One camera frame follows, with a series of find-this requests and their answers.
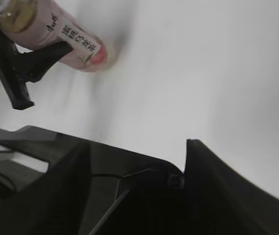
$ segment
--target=black cable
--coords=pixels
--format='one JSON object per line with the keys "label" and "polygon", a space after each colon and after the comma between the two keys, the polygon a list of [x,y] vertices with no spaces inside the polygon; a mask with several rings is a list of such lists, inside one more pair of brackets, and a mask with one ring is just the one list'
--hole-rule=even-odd
{"label": "black cable", "polygon": [[116,178],[119,180],[125,180],[125,178],[123,176],[119,176],[119,175],[114,175],[114,174],[94,174],[92,175],[92,178]]}
{"label": "black cable", "polygon": [[17,187],[16,187],[16,185],[15,185],[15,183],[14,183],[8,176],[6,176],[6,175],[0,173],[0,177],[2,177],[3,179],[5,179],[5,180],[11,185],[12,191],[13,191],[14,193],[16,193],[16,192],[18,191],[18,190],[17,190]]}

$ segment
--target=pink bottle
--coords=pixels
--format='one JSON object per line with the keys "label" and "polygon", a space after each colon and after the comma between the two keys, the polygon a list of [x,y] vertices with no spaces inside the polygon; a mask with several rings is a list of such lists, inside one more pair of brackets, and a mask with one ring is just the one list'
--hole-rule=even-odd
{"label": "pink bottle", "polygon": [[95,72],[113,63],[102,41],[82,29],[54,0],[0,0],[0,28],[16,44],[30,50],[68,42],[73,52],[60,62],[79,71]]}

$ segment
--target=wire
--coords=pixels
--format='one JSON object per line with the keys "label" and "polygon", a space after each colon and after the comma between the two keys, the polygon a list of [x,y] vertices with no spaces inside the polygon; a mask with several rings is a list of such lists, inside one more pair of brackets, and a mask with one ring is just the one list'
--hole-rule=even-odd
{"label": "wire", "polygon": [[119,175],[114,175],[114,174],[94,174],[92,175],[92,178],[116,178],[119,180],[125,180],[125,178],[123,176],[119,176]]}

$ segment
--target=white backdrop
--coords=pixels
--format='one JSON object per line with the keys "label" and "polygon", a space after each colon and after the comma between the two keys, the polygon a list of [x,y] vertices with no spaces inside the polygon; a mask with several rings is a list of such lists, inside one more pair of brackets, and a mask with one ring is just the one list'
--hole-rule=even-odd
{"label": "white backdrop", "polygon": [[[69,6],[68,0],[58,0]],[[35,125],[173,162],[200,139],[279,197],[279,0],[72,0],[68,11],[119,51],[95,74],[58,64],[29,84]]]}

